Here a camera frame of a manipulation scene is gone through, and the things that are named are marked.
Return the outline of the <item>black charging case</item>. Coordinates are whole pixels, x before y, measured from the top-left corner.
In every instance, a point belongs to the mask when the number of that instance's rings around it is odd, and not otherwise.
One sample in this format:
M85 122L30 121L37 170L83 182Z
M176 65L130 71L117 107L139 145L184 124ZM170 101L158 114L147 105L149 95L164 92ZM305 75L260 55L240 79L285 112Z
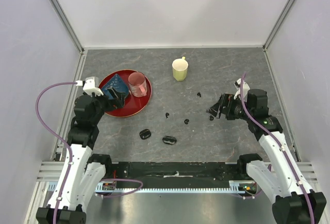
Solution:
M139 132L139 136L142 140L146 140L151 136L151 132L149 129L143 129Z
M162 138L162 141L163 141L164 144L174 145L174 144L176 144L177 139L173 136L167 136L166 135Z

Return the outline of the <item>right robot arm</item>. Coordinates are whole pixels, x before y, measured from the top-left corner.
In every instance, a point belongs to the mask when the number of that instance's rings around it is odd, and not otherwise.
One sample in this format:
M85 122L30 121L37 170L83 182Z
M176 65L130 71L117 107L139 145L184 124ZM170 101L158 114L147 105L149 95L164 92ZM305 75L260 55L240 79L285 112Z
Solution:
M315 192L297 166L278 119L269 114L267 92L251 89L244 97L222 94L207 113L214 118L241 119L266 152L274 172L257 154L244 154L236 166L237 176L250 177L272 203L276 223L319 223L326 206L322 192Z

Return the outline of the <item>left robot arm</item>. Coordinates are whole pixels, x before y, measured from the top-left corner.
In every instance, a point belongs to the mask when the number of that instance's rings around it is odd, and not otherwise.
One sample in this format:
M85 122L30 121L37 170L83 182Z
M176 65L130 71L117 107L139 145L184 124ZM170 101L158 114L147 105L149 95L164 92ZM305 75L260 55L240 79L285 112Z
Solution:
M109 89L113 99L97 87L84 87L84 94L75 100L66 159L56 189L45 207L36 213L38 223L85 223L86 210L97 185L113 176L108 154L93 153L102 116L124 105L124 94Z

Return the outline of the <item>red round tray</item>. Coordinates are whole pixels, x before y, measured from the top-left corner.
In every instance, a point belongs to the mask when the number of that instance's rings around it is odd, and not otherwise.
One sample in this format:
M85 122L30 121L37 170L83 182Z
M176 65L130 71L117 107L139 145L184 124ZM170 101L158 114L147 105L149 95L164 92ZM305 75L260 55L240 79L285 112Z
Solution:
M118 74L122 80L125 82L127 86L129 75L135 72L134 70L119 70L116 72L111 73L110 75L106 76L99 84L99 88L103 87L115 74ZM152 86L149 79L146 77L146 84L147 84L147 95L144 97L135 97L134 95L130 95L125 99L125 106L120 109L115 109L113 111L106 112L107 115L112 117L130 117L133 116L140 111L142 111L148 102L151 99L152 95Z

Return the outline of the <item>blue teardrop plate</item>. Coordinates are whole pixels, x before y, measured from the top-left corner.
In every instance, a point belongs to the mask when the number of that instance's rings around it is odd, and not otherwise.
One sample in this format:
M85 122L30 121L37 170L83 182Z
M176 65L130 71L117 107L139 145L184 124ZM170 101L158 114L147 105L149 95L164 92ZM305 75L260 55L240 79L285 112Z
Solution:
M115 99L109 92L109 89L113 89L118 93L124 93L125 98L129 95L129 89L123 79L118 75L115 74L108 80L103 87L101 87L102 92L109 98Z

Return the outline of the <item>pink glass mug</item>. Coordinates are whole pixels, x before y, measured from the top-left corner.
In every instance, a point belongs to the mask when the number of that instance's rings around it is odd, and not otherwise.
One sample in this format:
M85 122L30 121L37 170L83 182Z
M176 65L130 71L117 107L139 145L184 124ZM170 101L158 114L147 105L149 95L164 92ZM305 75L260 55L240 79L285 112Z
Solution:
M147 95L146 77L141 72L133 72L128 77L128 83L131 93L135 97L144 97Z

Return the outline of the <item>yellow ceramic mug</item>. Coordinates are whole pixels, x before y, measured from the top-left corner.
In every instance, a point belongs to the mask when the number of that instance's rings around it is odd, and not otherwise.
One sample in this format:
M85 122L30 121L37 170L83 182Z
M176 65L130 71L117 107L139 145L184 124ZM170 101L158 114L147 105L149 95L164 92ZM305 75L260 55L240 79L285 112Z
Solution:
M186 78L188 66L186 57L175 59L172 62L173 77L176 81L183 81Z

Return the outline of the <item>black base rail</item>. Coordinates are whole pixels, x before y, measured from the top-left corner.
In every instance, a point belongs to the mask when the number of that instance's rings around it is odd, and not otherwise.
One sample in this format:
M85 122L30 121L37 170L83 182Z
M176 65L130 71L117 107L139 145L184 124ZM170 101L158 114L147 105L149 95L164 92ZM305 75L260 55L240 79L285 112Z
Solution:
M143 189L225 188L251 180L236 163L224 162L118 162L111 170L116 178L143 182Z

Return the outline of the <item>left aluminium frame post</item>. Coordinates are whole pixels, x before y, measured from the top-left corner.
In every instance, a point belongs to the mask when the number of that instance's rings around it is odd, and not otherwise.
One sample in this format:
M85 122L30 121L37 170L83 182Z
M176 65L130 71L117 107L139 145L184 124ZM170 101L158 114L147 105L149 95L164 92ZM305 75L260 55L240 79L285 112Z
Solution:
M82 54L85 50L83 45L81 44L77 34L75 33L71 23L69 22L68 17L66 16L59 0L49 0L52 7L54 8L56 14L58 15L62 25L64 26L65 30L67 31L69 37L71 38L73 44L78 49L78 51Z

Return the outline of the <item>aluminium frame post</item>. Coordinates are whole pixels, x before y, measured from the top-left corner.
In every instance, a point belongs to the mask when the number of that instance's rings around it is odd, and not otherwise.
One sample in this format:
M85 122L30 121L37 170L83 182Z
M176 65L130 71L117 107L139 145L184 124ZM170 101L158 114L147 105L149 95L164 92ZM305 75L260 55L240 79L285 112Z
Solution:
M292 9L293 5L295 4L296 0L287 0L279 17L277 18L273 28L271 29L265 43L263 44L263 51L266 52L270 47L271 43L273 42L275 36L279 32L283 22L285 21L286 17L288 16L290 10Z
M67 31L69 37L71 38L73 44L78 49L78 51L82 54L85 50L83 45L81 44L77 34L75 33L71 23L69 22L68 17L66 16L59 0L49 0L52 7L54 8L56 14L58 15L62 25L64 26L65 30Z

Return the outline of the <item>right aluminium frame post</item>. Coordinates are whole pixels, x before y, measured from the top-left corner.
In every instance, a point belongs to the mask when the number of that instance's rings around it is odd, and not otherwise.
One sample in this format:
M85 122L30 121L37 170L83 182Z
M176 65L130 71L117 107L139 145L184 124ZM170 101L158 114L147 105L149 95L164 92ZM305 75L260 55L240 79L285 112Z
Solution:
M290 10L292 9L293 5L295 4L296 0L287 0L279 17L277 18L273 28L271 29L265 43L263 44L263 51L266 52L270 47L271 43L273 42L275 36L279 32L283 22L285 21L286 17L288 16Z

